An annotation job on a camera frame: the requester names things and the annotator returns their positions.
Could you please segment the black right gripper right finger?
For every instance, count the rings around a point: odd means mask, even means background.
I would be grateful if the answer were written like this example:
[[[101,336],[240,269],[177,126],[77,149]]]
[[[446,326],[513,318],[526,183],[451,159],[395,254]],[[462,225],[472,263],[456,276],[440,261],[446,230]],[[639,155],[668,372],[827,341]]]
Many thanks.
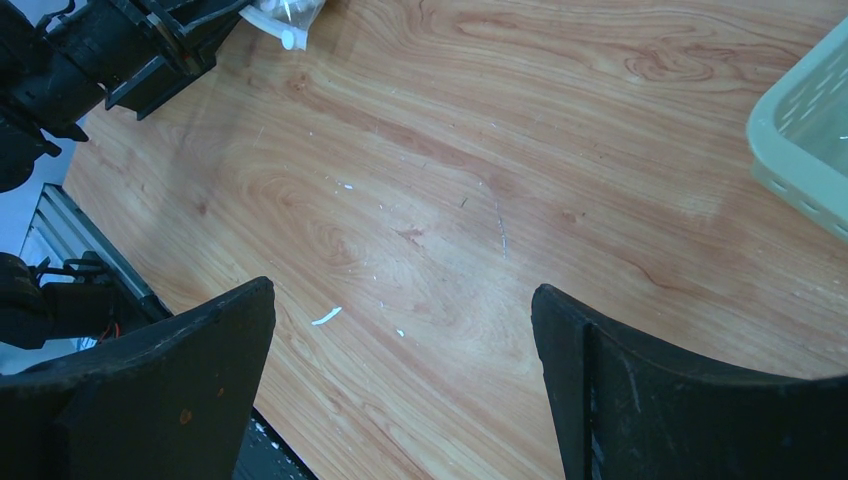
[[[847,379],[686,350],[543,284],[531,323],[569,479],[843,479]]]

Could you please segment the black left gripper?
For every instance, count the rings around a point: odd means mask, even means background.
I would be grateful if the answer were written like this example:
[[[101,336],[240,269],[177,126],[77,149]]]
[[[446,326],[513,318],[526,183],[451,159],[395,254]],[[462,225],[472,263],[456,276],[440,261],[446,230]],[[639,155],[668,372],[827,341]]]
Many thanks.
[[[1,139],[83,141],[106,95],[142,120],[217,63],[247,1],[4,1]]]

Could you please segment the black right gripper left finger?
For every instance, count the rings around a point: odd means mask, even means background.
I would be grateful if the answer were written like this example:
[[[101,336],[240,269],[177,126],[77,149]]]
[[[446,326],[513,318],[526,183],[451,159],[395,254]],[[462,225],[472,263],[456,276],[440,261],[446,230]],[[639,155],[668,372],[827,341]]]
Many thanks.
[[[258,277],[1,380],[5,479],[229,479],[274,334]]]

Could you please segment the clear zip top bag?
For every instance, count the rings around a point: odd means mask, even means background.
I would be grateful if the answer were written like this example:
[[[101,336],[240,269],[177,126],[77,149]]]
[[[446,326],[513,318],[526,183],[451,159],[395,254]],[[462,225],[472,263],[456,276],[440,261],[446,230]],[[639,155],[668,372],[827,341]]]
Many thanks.
[[[257,29],[279,39],[285,50],[305,50],[309,29],[325,3],[325,0],[252,1],[239,14]]]

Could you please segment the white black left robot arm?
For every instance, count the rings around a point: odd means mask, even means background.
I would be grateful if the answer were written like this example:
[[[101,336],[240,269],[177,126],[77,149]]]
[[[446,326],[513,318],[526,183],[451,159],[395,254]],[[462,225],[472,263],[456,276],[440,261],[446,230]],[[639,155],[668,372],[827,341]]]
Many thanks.
[[[241,1],[1,5],[1,340],[39,349],[164,319],[161,302],[37,169],[95,107],[144,119],[211,70]]]

